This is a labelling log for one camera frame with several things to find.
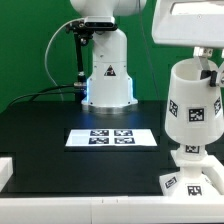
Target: white panel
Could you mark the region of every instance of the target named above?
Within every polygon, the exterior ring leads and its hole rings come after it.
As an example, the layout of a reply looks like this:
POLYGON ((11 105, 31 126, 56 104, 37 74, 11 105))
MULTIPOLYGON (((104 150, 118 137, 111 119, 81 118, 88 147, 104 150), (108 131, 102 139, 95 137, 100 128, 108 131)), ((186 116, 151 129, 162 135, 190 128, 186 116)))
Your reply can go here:
POLYGON ((12 176, 12 158, 0 158, 0 191, 12 176))
POLYGON ((153 39, 158 44, 223 48, 223 12, 223 1, 157 0, 153 39))
POLYGON ((224 197, 0 199, 1 224, 223 223, 224 197))

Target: silver metal part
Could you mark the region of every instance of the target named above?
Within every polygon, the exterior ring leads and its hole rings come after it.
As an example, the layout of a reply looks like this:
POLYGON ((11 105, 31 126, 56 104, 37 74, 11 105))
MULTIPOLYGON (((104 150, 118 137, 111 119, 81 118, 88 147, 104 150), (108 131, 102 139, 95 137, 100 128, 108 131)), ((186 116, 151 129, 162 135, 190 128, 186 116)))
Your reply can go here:
POLYGON ((75 82, 74 83, 74 87, 75 88, 79 88, 79 89, 81 89, 81 88, 86 88, 86 82, 75 82))
POLYGON ((208 64, 208 58, 211 58, 213 54, 213 49, 205 47, 195 47, 194 48, 194 59, 197 62, 199 70, 210 70, 208 64))
POLYGON ((122 114, 131 111, 136 111, 138 104, 131 104, 125 107, 95 107, 91 105, 82 105, 83 111, 92 112, 96 114, 122 114))

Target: white cylindrical object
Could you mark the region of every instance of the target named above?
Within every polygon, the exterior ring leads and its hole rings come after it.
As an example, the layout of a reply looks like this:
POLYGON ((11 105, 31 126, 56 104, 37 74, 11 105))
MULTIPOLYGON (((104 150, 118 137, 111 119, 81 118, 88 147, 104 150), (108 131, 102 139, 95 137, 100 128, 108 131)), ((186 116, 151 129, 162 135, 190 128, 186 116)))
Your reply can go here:
MULTIPOLYGON (((217 70, 209 61, 211 70, 217 70)), ((198 80, 194 59, 173 66, 165 129, 176 142, 200 146, 219 139, 224 131, 222 97, 219 87, 210 87, 210 77, 198 80)))
POLYGON ((93 73, 87 81, 85 106, 123 108, 137 104, 127 73, 127 38, 121 30, 94 34, 93 73))
POLYGON ((120 0, 117 8, 114 10, 115 16, 129 16, 139 13, 146 5, 146 0, 120 0))
MULTIPOLYGON (((86 16, 128 16, 139 12, 139 0, 70 0, 73 8, 86 16)), ((141 9, 146 0, 140 1, 141 9)))

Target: black table surface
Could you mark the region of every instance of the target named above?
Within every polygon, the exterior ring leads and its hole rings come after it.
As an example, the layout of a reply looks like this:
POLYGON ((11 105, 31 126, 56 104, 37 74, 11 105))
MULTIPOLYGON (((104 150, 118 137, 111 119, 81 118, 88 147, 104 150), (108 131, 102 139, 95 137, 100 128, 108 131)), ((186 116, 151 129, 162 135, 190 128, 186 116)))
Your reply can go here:
MULTIPOLYGON (((23 102, 0 114, 0 157, 14 174, 0 197, 158 196, 159 176, 177 171, 164 131, 166 102, 139 102, 119 115, 83 112, 75 102, 23 102), (71 129, 151 129, 156 147, 65 147, 71 129)), ((224 137, 207 151, 224 163, 224 137)))

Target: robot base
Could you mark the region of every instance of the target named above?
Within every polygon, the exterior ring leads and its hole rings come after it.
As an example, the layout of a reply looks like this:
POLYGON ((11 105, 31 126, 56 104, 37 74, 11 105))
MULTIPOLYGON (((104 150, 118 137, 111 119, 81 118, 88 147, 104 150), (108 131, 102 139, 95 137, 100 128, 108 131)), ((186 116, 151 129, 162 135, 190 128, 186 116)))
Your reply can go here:
POLYGON ((138 108, 138 104, 131 104, 124 107, 95 107, 91 105, 82 105, 83 111, 99 113, 99 114, 121 114, 130 111, 135 111, 138 108))
POLYGON ((180 172, 160 177, 160 185, 165 196, 219 196, 210 179, 202 174, 202 167, 213 167, 214 156, 206 156, 201 161, 186 161, 176 157, 176 151, 171 151, 173 159, 180 172))

